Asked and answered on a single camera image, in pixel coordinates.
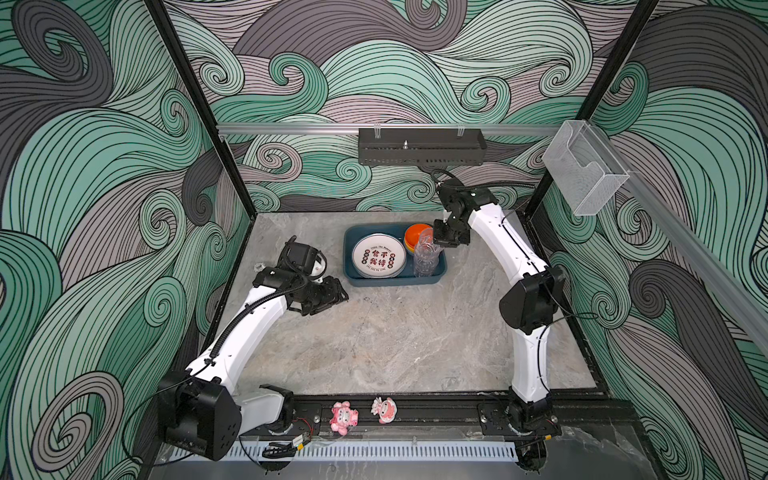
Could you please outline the orange shallow bowl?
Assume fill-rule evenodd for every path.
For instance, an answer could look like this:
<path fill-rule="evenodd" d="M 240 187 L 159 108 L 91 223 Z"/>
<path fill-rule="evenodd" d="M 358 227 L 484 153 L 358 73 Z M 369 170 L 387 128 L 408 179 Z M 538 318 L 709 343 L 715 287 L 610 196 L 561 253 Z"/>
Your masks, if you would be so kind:
<path fill-rule="evenodd" d="M 420 239 L 421 234 L 425 230 L 430 229 L 430 228 L 431 228 L 430 225 L 424 224 L 424 223 L 413 224 L 413 225 L 409 226 L 405 230 L 404 237 L 403 237 L 406 249 L 409 252 L 413 252 L 415 247 L 416 247 L 416 245 L 418 244 L 418 241 Z"/>

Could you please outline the clear plastic cup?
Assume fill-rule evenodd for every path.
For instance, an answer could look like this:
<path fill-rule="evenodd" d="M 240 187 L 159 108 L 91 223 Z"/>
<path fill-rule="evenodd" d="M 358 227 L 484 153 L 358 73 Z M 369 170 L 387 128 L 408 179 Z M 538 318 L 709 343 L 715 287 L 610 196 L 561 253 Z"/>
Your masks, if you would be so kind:
<path fill-rule="evenodd" d="M 414 253 L 426 252 L 426 251 L 442 253 L 442 250 L 443 250 L 443 247 L 436 242 L 435 236 L 434 236 L 434 229 L 431 227 L 430 229 L 425 230 L 421 234 L 418 244 L 414 249 Z"/>

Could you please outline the white plate red green circles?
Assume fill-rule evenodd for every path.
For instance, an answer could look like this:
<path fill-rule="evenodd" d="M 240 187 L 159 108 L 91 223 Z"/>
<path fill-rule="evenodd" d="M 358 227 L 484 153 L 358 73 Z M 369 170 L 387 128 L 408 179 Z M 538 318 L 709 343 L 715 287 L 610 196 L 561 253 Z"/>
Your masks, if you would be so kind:
<path fill-rule="evenodd" d="M 404 270 L 407 253 L 397 238 L 375 233 L 354 245 L 351 259 L 353 267 L 363 278 L 388 279 L 398 276 Z"/>

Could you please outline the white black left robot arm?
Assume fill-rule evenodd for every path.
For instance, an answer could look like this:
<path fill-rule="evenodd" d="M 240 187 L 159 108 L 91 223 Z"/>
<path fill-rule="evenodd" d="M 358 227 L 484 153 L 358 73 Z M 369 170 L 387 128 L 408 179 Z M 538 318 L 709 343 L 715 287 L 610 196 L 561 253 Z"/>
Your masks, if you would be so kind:
<path fill-rule="evenodd" d="M 285 242 L 275 265 L 256 274 L 242 306 L 213 343 L 160 381 L 157 433 L 164 443 L 217 461 L 254 429 L 291 429 L 292 391 L 262 384 L 242 393 L 238 383 L 266 333 L 285 313 L 312 316 L 348 300 L 340 280 L 326 269 L 319 249 L 295 238 Z"/>

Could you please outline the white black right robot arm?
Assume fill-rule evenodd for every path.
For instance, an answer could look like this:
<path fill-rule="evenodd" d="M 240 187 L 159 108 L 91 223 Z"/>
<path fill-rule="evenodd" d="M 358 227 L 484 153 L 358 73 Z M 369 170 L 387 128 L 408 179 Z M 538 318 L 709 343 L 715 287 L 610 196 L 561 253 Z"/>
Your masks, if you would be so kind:
<path fill-rule="evenodd" d="M 478 236 L 509 281 L 510 289 L 499 300 L 499 311 L 514 333 L 511 390 L 522 408 L 542 409 L 550 394 L 547 342 L 563 299 L 564 271 L 548 265 L 534 252 L 507 220 L 489 188 L 447 178 L 436 182 L 436 193 L 444 214 L 433 223 L 434 242 L 456 248 Z"/>

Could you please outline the teal plastic bin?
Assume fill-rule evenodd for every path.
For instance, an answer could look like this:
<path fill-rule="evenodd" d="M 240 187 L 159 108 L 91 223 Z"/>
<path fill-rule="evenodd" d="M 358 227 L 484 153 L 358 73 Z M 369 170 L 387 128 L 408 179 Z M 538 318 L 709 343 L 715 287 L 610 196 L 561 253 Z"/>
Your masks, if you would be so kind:
<path fill-rule="evenodd" d="M 405 230 L 414 223 L 379 223 L 379 224 L 361 224 L 348 228 L 344 236 L 344 273 L 349 279 L 351 285 L 356 287 L 395 287 L 410 285 L 428 285 L 440 281 L 447 271 L 447 261 L 444 253 L 440 255 L 439 265 L 432 276 L 416 277 L 413 271 L 413 253 L 409 252 L 404 244 Z M 352 265 L 351 253 L 354 245 L 362 238 L 375 234 L 383 233 L 391 235 L 400 240 L 407 253 L 406 266 L 404 270 L 394 278 L 388 279 L 370 279 L 363 278 L 357 273 Z"/>

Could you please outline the pink plush pig figure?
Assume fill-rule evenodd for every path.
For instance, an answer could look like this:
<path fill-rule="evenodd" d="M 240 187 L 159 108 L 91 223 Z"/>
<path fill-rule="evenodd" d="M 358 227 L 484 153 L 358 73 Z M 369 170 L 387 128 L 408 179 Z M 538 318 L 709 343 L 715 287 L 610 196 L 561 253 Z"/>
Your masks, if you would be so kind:
<path fill-rule="evenodd" d="M 334 433 L 344 437 L 349 430 L 358 425 L 359 413 L 351 408 L 349 401 L 336 402 L 332 408 L 330 428 Z"/>

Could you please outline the pink white small figure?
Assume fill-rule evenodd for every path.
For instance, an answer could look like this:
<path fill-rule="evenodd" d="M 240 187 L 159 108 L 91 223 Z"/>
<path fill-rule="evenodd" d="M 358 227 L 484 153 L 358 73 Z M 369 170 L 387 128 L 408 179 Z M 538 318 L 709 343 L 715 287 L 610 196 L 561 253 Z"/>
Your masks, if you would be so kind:
<path fill-rule="evenodd" d="M 397 404 L 390 397 L 376 397 L 372 402 L 371 414 L 378 418 L 380 424 L 392 423 L 396 418 L 397 411 Z"/>

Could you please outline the black right rear frame post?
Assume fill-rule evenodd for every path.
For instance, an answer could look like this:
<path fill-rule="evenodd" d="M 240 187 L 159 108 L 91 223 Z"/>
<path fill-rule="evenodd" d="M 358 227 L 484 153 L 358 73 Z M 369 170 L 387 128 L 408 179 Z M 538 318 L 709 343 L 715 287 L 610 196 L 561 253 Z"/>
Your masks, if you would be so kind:
<path fill-rule="evenodd" d="M 586 99 L 582 102 L 576 115 L 577 120 L 589 120 L 592 118 L 598 105 L 622 69 L 658 3 L 658 0 L 640 0 L 637 3 L 627 24 L 616 39 L 615 45 L 610 50 L 595 83 L 591 87 Z M 553 178 L 549 172 L 546 172 L 526 204 L 522 215 L 523 220 L 533 219 L 552 184 Z"/>

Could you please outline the black frame post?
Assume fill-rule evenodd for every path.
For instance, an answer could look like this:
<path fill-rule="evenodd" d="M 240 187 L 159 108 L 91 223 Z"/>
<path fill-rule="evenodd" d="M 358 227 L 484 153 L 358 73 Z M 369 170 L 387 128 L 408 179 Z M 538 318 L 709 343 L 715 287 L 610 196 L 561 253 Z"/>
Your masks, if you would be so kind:
<path fill-rule="evenodd" d="M 174 28 L 164 2 L 160 0 L 146 0 L 144 4 L 147 7 L 165 48 L 180 75 L 182 84 L 191 96 L 191 102 L 202 121 L 204 130 L 210 138 L 214 150 L 232 182 L 235 192 L 243 204 L 248 218 L 251 222 L 254 222 L 257 218 L 255 206 L 239 173 L 238 165 L 234 159 L 231 148 L 218 133 L 217 122 L 212 109 L 205 98 L 200 82 L 193 71 L 191 62 L 187 57 L 181 39 Z"/>
<path fill-rule="evenodd" d="M 582 102 L 576 115 L 577 120 L 589 120 L 592 118 L 598 105 L 622 69 L 658 3 L 658 0 L 640 0 L 637 3 L 627 24 L 616 39 L 615 45 L 610 50 L 595 83 L 591 87 L 586 99 Z M 523 220 L 533 219 L 552 184 L 553 178 L 549 172 L 546 172 L 526 204 L 522 215 Z"/>

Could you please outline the black perforated wall tray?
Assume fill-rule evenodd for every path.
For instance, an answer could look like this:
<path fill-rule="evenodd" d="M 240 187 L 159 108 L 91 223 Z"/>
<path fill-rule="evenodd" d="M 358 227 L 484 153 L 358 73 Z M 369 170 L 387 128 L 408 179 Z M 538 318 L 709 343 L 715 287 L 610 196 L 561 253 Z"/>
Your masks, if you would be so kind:
<path fill-rule="evenodd" d="M 366 166 L 480 165 L 488 145 L 479 129 L 450 130 L 372 129 L 358 132 L 358 160 Z"/>

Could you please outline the clear acrylic wall holder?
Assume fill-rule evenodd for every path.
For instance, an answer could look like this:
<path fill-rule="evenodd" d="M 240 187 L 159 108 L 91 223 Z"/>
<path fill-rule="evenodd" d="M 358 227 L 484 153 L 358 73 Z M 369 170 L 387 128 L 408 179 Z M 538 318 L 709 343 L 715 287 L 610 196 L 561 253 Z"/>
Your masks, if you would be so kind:
<path fill-rule="evenodd" d="M 577 217 L 597 215 L 629 179 L 608 136 L 585 120 L 565 121 L 542 160 Z"/>

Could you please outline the aluminium wall rail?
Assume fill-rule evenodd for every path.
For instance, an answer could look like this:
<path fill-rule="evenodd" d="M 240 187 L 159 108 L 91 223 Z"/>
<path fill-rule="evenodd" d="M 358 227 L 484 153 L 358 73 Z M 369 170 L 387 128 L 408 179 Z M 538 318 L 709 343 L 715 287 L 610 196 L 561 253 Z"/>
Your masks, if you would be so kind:
<path fill-rule="evenodd" d="M 355 135 L 361 129 L 372 129 L 380 133 L 385 129 L 411 130 L 450 130 L 463 133 L 468 129 L 479 129 L 490 136 L 553 136 L 560 125 L 530 124 L 383 124 L 383 123 L 286 123 L 262 122 L 219 123 L 217 131 L 221 135 Z"/>

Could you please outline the black left rear frame post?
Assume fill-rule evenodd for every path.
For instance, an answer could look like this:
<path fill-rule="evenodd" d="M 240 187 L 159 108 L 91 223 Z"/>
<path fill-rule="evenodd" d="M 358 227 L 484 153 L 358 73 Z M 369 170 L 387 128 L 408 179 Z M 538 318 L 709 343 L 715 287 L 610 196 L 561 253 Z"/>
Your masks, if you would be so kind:
<path fill-rule="evenodd" d="M 191 62 L 187 57 L 181 39 L 174 28 L 164 2 L 160 0 L 146 0 L 144 4 L 147 7 L 165 48 L 180 75 L 182 84 L 191 96 L 191 102 L 202 121 L 204 130 L 210 138 L 214 150 L 232 182 L 235 192 L 243 204 L 248 218 L 251 222 L 254 222 L 257 218 L 255 206 L 239 173 L 238 165 L 234 159 L 231 148 L 218 133 L 217 122 L 212 109 L 205 98 L 200 82 L 193 71 Z"/>

